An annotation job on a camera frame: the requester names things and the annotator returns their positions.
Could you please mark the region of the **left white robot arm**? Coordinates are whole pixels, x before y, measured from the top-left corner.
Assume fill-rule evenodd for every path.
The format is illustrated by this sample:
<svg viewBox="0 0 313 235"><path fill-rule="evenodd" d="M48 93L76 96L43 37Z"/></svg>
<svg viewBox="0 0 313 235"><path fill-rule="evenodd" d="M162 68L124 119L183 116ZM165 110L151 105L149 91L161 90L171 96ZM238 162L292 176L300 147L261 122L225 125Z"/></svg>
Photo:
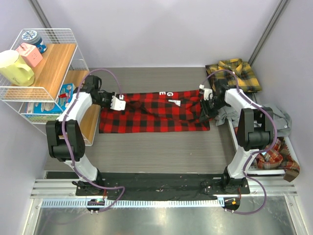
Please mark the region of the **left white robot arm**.
<svg viewBox="0 0 313 235"><path fill-rule="evenodd" d="M85 77L62 114L45 125L50 156L70 166L80 178L76 186L87 188L93 195L100 195L106 187L100 171L85 154L86 145L80 123L92 105L113 110L125 108L123 100L119 100L115 93L101 90L101 85L99 77Z"/></svg>

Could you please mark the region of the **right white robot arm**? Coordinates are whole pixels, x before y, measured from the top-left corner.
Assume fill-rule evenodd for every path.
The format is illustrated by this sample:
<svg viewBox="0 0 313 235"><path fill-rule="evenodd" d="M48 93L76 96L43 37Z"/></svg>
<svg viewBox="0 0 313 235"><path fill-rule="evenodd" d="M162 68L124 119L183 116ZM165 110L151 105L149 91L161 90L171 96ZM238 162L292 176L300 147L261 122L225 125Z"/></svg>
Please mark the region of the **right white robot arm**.
<svg viewBox="0 0 313 235"><path fill-rule="evenodd" d="M238 148L235 156L225 168L220 180L208 183L219 191L233 193L236 189L247 186L247 169L257 154L268 151L269 146L277 139L273 111L252 101L239 87L230 88L221 84L212 91L201 84L199 91L203 95L200 100L201 122L216 117L218 109L224 106L234 108L239 114L236 135Z"/></svg>

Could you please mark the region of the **red black plaid shirt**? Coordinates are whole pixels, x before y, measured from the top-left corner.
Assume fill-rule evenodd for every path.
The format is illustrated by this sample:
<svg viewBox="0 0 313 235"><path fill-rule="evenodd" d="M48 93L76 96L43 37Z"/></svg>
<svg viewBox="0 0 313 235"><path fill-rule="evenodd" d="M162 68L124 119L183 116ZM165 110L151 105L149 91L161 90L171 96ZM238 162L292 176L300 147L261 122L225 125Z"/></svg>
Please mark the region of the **red black plaid shirt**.
<svg viewBox="0 0 313 235"><path fill-rule="evenodd" d="M124 94L124 110L101 110L99 133L208 131L209 121L200 122L201 99L198 90Z"/></svg>

